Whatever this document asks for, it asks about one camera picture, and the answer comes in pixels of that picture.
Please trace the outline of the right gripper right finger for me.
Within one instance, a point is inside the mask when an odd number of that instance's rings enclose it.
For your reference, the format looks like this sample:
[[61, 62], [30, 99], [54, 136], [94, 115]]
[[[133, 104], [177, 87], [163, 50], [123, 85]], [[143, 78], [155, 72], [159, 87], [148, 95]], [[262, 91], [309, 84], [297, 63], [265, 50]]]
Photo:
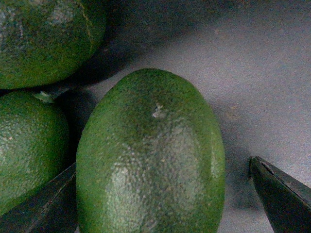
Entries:
[[311, 189], [259, 156], [249, 161], [249, 176], [276, 233], [311, 231]]

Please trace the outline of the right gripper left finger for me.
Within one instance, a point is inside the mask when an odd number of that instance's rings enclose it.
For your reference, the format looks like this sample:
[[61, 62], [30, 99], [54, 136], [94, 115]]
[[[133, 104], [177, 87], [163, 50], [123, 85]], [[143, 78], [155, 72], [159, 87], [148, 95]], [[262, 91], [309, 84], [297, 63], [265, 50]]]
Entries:
[[77, 228], [72, 164], [33, 196], [0, 217], [2, 233], [73, 233]]

